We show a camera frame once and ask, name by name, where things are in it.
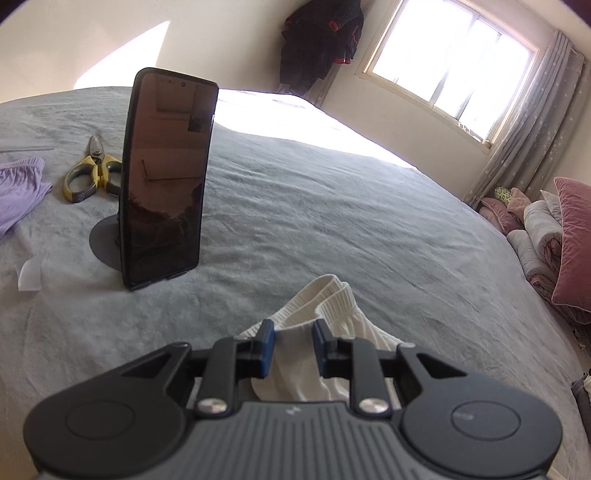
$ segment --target sunlight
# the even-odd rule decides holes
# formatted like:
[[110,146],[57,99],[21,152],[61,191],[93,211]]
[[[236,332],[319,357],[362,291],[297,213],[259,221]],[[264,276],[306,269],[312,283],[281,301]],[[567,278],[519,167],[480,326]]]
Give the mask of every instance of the sunlight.
[[457,119],[483,140],[505,116],[531,56],[525,45],[465,5],[408,0],[372,72]]
[[216,123],[243,134],[294,140],[414,168],[331,116],[292,95],[220,90]]
[[82,75],[74,88],[131,87],[138,71],[156,66],[169,23],[162,22],[115,50]]

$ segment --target window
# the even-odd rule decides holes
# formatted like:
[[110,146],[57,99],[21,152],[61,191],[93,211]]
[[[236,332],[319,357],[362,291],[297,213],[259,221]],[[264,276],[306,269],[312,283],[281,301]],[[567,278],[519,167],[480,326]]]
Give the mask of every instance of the window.
[[396,84],[491,142],[534,52],[457,0],[401,0],[364,72]]

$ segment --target round stand base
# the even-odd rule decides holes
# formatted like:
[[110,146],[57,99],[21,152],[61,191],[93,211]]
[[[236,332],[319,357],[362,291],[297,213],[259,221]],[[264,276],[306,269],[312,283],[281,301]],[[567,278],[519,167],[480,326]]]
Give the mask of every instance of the round stand base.
[[121,271],[119,252],[119,222],[117,215],[103,218],[90,231],[88,239],[90,249],[100,261],[111,268]]

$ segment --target light blue blanket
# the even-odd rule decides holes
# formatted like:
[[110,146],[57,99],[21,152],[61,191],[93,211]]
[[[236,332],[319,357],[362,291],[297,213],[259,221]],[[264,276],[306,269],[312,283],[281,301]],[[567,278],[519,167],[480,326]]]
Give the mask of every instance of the light blue blanket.
[[[334,273],[378,327],[548,402],[565,429],[558,471],[588,480],[591,452],[569,391],[583,371],[510,244],[426,176],[302,100],[221,92],[201,263],[127,292],[88,244],[117,201],[100,192],[69,204],[61,182],[92,134],[121,155],[129,94],[98,88],[0,105],[0,136],[56,146],[30,153],[45,158],[53,191],[0,240],[0,478],[33,472],[20,434],[42,398],[170,342],[208,348]],[[14,264],[36,254],[46,256],[43,289],[19,293]]]

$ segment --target lavender cloth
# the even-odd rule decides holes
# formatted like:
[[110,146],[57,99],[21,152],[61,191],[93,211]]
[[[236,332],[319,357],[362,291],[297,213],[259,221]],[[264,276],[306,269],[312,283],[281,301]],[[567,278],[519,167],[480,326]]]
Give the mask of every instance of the lavender cloth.
[[0,238],[51,190],[41,181],[44,166],[41,157],[0,164]]

